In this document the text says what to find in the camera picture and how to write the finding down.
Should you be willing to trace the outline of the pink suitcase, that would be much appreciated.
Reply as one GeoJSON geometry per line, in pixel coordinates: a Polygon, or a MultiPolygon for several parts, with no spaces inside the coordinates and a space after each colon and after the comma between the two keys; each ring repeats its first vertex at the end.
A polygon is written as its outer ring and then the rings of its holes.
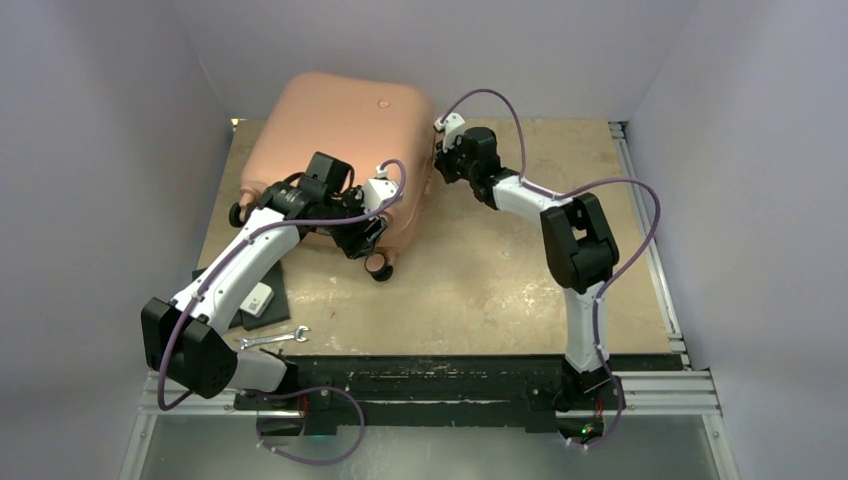
{"type": "MultiPolygon", "coordinates": [[[[264,190],[305,171],[317,152],[350,164],[351,186],[373,177],[384,161],[398,159],[408,174],[405,193],[384,213],[388,228],[376,252],[362,257],[374,280],[388,280],[394,260],[412,241],[434,171],[434,118],[433,102],[413,85],[321,72],[297,75],[283,89],[247,158],[239,198],[228,213],[230,225],[240,227],[264,190]]],[[[322,230],[305,239],[335,244],[322,230]]]]}

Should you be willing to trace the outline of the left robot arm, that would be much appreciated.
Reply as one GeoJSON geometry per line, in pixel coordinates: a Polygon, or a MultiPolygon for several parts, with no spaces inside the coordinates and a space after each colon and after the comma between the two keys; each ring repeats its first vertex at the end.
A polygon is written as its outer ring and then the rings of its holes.
{"type": "Polygon", "coordinates": [[[145,358],[159,375],[157,401],[168,380],[209,399],[226,388],[259,391],[272,408],[297,399],[286,360],[232,348],[223,338],[248,294],[281,258],[317,230],[331,235],[349,259],[371,254],[388,227],[386,210],[401,202],[408,174],[398,159],[380,164],[351,186],[350,164],[321,152],[307,169],[262,192],[239,233],[188,286],[170,299],[150,299],[141,311],[145,358]]]}

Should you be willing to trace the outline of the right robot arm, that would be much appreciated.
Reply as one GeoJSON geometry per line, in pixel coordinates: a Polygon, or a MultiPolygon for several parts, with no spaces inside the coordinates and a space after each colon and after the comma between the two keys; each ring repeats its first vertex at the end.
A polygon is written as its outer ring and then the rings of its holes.
{"type": "Polygon", "coordinates": [[[524,185],[517,171],[502,165],[489,128],[435,130],[435,168],[446,183],[465,181],[479,202],[540,229],[548,271],[565,299],[561,392],[573,406],[588,405],[610,380],[603,290],[620,258],[600,200],[590,193],[558,199],[524,185]]]}

